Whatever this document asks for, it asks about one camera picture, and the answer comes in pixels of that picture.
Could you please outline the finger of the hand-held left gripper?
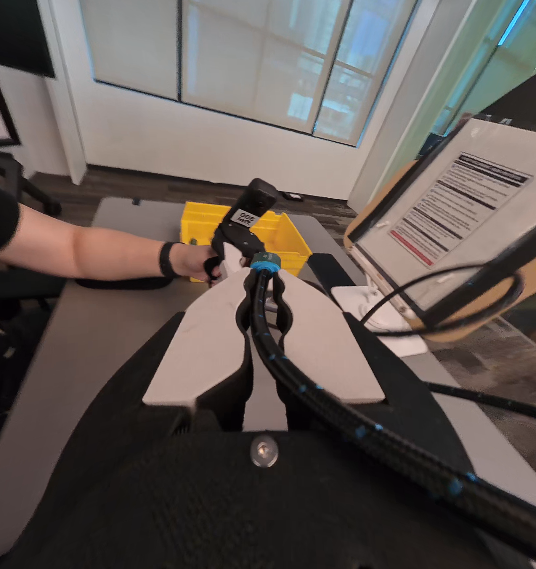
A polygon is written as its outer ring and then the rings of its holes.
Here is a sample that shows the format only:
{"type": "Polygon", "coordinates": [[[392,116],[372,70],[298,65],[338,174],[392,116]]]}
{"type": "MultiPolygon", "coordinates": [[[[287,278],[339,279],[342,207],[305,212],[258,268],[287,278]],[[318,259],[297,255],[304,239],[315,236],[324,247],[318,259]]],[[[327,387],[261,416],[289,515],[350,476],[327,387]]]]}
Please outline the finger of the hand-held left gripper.
{"type": "Polygon", "coordinates": [[[218,283],[231,279],[234,275],[246,278],[250,273],[251,258],[245,257],[236,246],[223,243],[224,258],[220,262],[218,283]]]}

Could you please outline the printed instruction sheet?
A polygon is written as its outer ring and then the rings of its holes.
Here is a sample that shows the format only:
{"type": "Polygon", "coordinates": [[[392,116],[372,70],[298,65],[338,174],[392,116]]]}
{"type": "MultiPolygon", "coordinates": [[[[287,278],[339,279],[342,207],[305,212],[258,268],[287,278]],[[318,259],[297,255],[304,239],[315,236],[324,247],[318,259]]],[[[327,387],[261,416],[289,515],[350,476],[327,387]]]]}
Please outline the printed instruction sheet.
{"type": "Polygon", "coordinates": [[[534,175],[460,153],[389,231],[426,267],[434,267],[494,216],[534,175]]]}

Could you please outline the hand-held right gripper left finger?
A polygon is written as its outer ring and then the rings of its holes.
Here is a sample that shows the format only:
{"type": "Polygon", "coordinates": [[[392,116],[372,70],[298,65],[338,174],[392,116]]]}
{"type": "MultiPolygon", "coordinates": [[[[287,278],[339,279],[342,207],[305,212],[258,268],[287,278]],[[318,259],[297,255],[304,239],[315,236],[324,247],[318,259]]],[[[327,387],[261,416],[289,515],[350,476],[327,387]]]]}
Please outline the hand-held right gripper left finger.
{"type": "Polygon", "coordinates": [[[146,406],[211,411],[223,430],[243,429],[253,390],[248,329],[255,279],[250,268],[242,268],[178,314],[178,327],[142,398],[146,406]]]}

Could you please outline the person's left hand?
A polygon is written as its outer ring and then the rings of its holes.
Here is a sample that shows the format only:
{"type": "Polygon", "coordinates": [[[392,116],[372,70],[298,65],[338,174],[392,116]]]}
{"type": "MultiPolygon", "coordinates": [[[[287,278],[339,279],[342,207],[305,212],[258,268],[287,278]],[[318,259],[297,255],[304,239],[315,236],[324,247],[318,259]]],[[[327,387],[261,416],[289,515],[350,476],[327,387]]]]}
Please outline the person's left hand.
{"type": "Polygon", "coordinates": [[[174,270],[180,276],[213,285],[220,279],[220,260],[209,245],[176,244],[174,270]]]}

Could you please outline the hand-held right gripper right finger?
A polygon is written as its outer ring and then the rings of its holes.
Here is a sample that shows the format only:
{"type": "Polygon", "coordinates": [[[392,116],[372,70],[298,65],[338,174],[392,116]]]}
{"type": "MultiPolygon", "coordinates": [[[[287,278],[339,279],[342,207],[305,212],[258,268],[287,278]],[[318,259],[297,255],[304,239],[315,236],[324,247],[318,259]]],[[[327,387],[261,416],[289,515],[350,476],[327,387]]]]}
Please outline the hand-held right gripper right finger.
{"type": "Polygon", "coordinates": [[[272,275],[279,345],[315,384],[349,405],[382,403],[386,395],[341,308],[327,295],[280,269],[272,275]]]}

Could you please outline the black wristband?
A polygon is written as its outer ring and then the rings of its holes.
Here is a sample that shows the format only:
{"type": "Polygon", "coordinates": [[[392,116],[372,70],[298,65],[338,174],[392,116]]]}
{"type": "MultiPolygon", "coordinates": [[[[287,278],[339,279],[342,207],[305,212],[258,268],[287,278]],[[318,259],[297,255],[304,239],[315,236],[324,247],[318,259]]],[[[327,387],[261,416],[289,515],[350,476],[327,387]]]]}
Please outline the black wristband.
{"type": "Polygon", "coordinates": [[[164,242],[158,256],[158,263],[161,275],[165,279],[169,279],[170,281],[176,278],[180,278],[180,275],[173,266],[171,260],[172,250],[175,246],[182,245],[180,242],[164,242]]]}

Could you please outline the black wall screen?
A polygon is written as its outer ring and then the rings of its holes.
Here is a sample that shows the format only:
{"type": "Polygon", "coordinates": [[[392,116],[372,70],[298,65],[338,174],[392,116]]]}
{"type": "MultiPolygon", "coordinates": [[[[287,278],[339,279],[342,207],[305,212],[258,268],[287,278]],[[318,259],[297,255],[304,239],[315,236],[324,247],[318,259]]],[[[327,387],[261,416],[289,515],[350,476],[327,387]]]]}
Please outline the black wall screen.
{"type": "Polygon", "coordinates": [[[37,1],[0,1],[0,65],[55,78],[37,1]]]}

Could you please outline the large window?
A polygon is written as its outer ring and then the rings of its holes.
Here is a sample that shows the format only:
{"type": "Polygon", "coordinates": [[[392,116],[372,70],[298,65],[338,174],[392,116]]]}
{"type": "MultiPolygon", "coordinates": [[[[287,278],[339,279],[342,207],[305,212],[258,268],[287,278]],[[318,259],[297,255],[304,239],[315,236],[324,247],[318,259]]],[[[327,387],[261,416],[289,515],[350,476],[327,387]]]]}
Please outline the large window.
{"type": "Polygon", "coordinates": [[[80,1],[94,81],[358,146],[418,1],[80,1]]]}

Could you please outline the white display with black frame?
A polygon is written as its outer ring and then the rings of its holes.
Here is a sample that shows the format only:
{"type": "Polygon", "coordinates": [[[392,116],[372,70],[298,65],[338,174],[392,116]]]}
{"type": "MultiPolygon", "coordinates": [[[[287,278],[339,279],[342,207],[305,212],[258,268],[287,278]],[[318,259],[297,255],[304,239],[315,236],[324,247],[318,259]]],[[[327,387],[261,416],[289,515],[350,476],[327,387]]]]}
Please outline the white display with black frame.
{"type": "Polygon", "coordinates": [[[536,258],[536,132],[479,118],[468,120],[418,160],[350,235],[352,256],[385,292],[426,276],[393,298],[408,322],[433,325],[497,300],[508,274],[536,258]],[[389,231],[460,153],[534,175],[530,183],[434,267],[426,267],[389,231]]]}

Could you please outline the person's left forearm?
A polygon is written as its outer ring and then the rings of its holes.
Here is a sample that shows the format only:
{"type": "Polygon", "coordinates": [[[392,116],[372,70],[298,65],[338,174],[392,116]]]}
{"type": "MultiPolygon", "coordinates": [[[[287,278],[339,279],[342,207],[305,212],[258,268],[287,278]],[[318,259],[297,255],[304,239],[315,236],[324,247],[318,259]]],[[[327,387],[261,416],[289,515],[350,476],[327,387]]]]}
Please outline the person's left forearm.
{"type": "Polygon", "coordinates": [[[0,262],[68,279],[121,281],[164,276],[163,242],[121,231],[69,224],[19,206],[14,235],[0,262]]]}

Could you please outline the yellow plastic bin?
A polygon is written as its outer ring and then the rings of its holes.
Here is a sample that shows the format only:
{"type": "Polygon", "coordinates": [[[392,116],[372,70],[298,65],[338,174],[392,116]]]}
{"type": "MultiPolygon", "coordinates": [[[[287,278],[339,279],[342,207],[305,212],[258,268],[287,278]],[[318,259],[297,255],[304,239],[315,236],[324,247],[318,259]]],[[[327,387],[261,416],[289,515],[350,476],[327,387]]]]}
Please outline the yellow plastic bin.
{"type": "MultiPolygon", "coordinates": [[[[227,205],[186,202],[180,221],[180,240],[184,244],[210,245],[214,231],[228,213],[227,205]]],[[[276,253],[281,267],[298,276],[311,249],[291,218],[270,210],[251,228],[268,252],[276,253]]]]}

